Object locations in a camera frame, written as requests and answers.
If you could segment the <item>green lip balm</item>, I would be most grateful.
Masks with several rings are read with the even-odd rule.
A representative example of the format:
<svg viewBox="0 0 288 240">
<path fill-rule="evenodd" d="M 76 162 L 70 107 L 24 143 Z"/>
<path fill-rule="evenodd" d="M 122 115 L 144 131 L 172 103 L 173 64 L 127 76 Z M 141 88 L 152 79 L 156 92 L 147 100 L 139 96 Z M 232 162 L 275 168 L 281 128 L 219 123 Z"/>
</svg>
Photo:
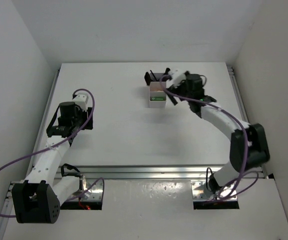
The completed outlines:
<svg viewBox="0 0 288 240">
<path fill-rule="evenodd" d="M 150 98 L 150 101 L 165 101 L 165 97 L 152 97 Z"/>
</svg>

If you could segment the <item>black fan makeup brush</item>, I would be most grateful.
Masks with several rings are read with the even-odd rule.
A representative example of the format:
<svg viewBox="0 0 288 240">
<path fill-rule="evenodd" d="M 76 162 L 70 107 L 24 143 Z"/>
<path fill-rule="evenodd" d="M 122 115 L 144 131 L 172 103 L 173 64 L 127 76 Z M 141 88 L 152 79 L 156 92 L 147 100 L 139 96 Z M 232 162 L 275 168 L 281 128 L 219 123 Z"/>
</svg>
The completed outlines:
<svg viewBox="0 0 288 240">
<path fill-rule="evenodd" d="M 144 75 L 144 80 L 145 80 L 146 86 L 149 86 L 151 82 L 154 82 L 152 79 L 151 73 L 148 71 Z"/>
</svg>

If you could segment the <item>beige makeup sponge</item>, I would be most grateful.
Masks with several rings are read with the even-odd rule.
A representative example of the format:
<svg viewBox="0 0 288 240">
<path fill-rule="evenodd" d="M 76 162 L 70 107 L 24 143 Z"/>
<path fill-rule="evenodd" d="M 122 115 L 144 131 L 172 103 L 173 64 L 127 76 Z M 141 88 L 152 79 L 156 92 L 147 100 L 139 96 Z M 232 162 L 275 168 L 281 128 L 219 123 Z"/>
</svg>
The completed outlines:
<svg viewBox="0 0 288 240">
<path fill-rule="evenodd" d="M 149 92 L 162 92 L 163 88 L 158 82 L 152 82 L 149 86 Z"/>
</svg>

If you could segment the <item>black angled makeup brush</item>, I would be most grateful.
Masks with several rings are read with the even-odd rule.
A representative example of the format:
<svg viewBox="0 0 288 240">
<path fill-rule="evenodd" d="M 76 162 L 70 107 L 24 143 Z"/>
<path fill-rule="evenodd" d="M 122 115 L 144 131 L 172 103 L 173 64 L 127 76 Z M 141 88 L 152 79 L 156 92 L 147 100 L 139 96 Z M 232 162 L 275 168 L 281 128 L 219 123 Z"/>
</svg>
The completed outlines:
<svg viewBox="0 0 288 240">
<path fill-rule="evenodd" d="M 171 70 L 169 69 L 169 68 L 166 68 L 166 70 L 165 70 L 165 72 L 164 72 L 164 75 L 169 75 L 169 72 L 170 72 Z"/>
</svg>

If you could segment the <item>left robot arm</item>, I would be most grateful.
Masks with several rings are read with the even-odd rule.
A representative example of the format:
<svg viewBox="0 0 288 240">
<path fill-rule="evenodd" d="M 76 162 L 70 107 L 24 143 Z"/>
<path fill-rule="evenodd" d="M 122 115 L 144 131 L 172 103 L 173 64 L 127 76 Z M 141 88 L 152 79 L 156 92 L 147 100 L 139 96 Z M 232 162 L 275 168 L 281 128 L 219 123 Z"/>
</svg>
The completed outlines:
<svg viewBox="0 0 288 240">
<path fill-rule="evenodd" d="M 75 192 L 83 189 L 83 175 L 79 170 L 62 173 L 54 183 L 62 158 L 71 147 L 76 131 L 93 128 L 92 108 L 84 100 L 62 102 L 49 123 L 43 152 L 22 183 L 11 191 L 15 216 L 21 224 L 52 224 L 59 217 L 61 205 Z"/>
</svg>

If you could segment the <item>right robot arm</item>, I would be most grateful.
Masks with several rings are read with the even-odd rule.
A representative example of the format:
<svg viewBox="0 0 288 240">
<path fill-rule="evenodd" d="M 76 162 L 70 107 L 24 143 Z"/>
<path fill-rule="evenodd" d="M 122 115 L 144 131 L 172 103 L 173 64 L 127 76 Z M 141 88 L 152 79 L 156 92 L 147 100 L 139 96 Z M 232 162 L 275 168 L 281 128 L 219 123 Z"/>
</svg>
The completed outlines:
<svg viewBox="0 0 288 240">
<path fill-rule="evenodd" d="M 165 93 L 173 104 L 186 101 L 190 110 L 199 118 L 211 123 L 230 141 L 228 162 L 211 174 L 205 183 L 205 193 L 215 195 L 226 185 L 239 183 L 248 170 L 260 167 L 270 160 L 264 127 L 239 120 L 222 109 L 217 100 L 205 94 L 207 78 L 189 71 L 169 72 L 161 81 L 172 81 Z"/>
</svg>

